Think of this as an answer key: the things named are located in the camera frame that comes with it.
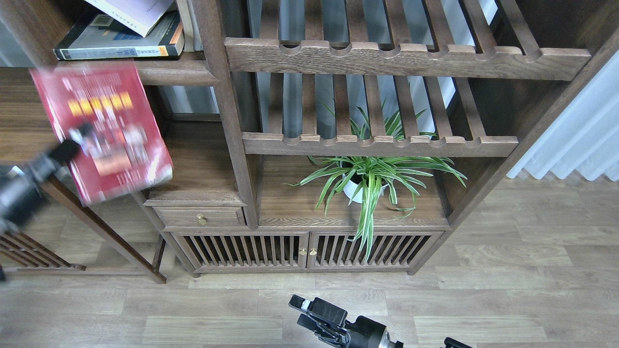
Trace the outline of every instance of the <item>book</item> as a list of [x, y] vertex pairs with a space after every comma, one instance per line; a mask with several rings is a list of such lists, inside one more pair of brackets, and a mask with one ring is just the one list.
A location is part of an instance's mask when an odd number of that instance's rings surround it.
[[56, 46], [59, 60], [179, 56], [183, 24], [178, 11], [167, 12], [145, 38], [110, 16], [87, 11]]
[[200, 36], [200, 30], [197, 24], [196, 13], [193, 9], [193, 0], [187, 0], [187, 4], [189, 6], [189, 16], [191, 18], [191, 24], [193, 26], [194, 32], [194, 50], [195, 51], [204, 51], [204, 47], [202, 46], [202, 37]]
[[185, 35], [185, 46], [183, 51], [193, 52], [194, 49], [194, 34], [193, 23], [191, 22], [191, 14], [189, 13], [189, 4], [187, 0], [176, 0], [176, 6], [178, 13], [181, 16], [181, 23], [183, 24], [183, 33]]
[[174, 0], [86, 0], [142, 37], [155, 27]]
[[[30, 72], [56, 137], [81, 145], [69, 169], [83, 205], [171, 178], [172, 161], [133, 62]], [[86, 135], [78, 131], [84, 124], [92, 125]]]

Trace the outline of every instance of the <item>brass drawer knob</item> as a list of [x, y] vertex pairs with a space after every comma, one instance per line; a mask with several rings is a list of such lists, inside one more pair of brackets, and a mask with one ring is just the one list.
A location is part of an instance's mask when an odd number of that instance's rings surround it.
[[197, 222], [201, 225], [206, 225], [206, 218], [204, 217], [204, 215], [202, 214], [198, 214], [196, 215], [197, 217]]

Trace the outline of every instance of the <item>spider plant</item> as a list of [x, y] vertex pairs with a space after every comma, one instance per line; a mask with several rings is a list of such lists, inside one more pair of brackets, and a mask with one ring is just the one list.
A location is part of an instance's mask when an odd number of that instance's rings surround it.
[[[365, 123], [357, 125], [354, 121], [351, 122], [351, 130], [360, 139], [369, 137], [368, 115], [365, 111], [357, 107], [365, 119]], [[419, 118], [425, 110], [416, 114]], [[404, 130], [402, 128], [402, 120], [400, 111], [396, 111], [393, 115], [385, 119], [386, 134], [393, 136], [396, 140], [404, 139]], [[436, 136], [435, 133], [421, 133], [421, 135]], [[361, 203], [361, 213], [359, 216], [359, 224], [357, 233], [352, 241], [361, 238], [360, 248], [365, 246], [365, 261], [368, 260], [371, 254], [373, 237], [374, 237], [374, 210], [378, 204], [378, 199], [384, 185], [389, 189], [389, 202], [397, 205], [396, 183], [402, 184], [410, 191], [413, 206], [408, 208], [397, 208], [398, 211], [406, 212], [401, 218], [408, 217], [416, 206], [416, 196], [420, 193], [415, 186], [426, 188], [425, 184], [416, 176], [433, 176], [430, 170], [438, 170], [445, 173], [453, 174], [463, 185], [466, 177], [459, 171], [452, 168], [454, 162], [447, 157], [377, 157], [377, 156], [334, 156], [334, 157], [319, 157], [314, 159], [309, 158], [315, 164], [321, 165], [322, 168], [314, 171], [306, 178], [292, 186], [302, 186], [312, 180], [326, 177], [327, 181], [324, 184], [318, 203], [315, 209], [319, 209], [324, 202], [324, 213], [327, 215], [329, 203], [333, 196], [344, 190], [349, 182], [357, 182], [358, 186], [353, 195], [350, 196], [348, 204], [352, 203], [352, 198], [359, 192], [362, 192], [363, 201]]]

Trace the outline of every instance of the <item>wooden bookshelf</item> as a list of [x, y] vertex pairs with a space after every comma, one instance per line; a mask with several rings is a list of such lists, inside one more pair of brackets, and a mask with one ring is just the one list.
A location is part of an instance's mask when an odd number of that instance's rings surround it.
[[[279, 0], [262, 2], [261, 29], [253, 36], [245, 1], [194, 1], [204, 52], [136, 60], [144, 84], [215, 91], [220, 123], [172, 126], [166, 140], [175, 177], [152, 189], [146, 200], [147, 208], [159, 213], [178, 212], [165, 223], [153, 212], [151, 217], [193, 273], [408, 269], [414, 274], [619, 50], [616, 0], [496, 0], [499, 11], [491, 23], [476, 0], [449, 2], [460, 7], [474, 45], [456, 44], [440, 0], [421, 0], [430, 45], [413, 42], [402, 1], [379, 2], [388, 43], [369, 39], [357, 0], [344, 0], [341, 25], [348, 40], [327, 41], [322, 3], [305, 1], [305, 37], [286, 41], [279, 37]], [[0, 3], [0, 18], [37, 66], [56, 65], [51, 49], [83, 6], [83, 1], [10, 0]], [[257, 112], [255, 72], [271, 73], [266, 124]], [[284, 73], [303, 74], [299, 134], [283, 131]], [[316, 74], [333, 76], [337, 131], [331, 139], [317, 131]], [[350, 132], [346, 75], [351, 74], [363, 75], [369, 139]], [[385, 135], [378, 75], [394, 79], [404, 140]], [[408, 76], [423, 76], [438, 133], [433, 139], [419, 133]], [[444, 76], [454, 79], [457, 90], [449, 105], [437, 82]], [[158, 93], [149, 96], [160, 99]], [[395, 217], [399, 212], [383, 198], [376, 212], [375, 258], [363, 264], [347, 244], [358, 208], [342, 195], [325, 217], [314, 210], [322, 182], [284, 185], [315, 169], [304, 155], [449, 156], [469, 179], [466, 188], [448, 176], [427, 181], [406, 219]], [[406, 197], [400, 203], [410, 206]], [[201, 208], [226, 220], [200, 225]]]

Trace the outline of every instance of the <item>red book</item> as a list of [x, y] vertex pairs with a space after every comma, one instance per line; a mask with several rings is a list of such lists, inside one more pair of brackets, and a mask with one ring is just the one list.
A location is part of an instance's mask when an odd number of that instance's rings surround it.
[[[31, 70], [60, 141], [82, 146], [70, 169], [86, 206], [169, 180], [172, 161], [132, 62]], [[84, 123], [92, 130], [81, 136]]]

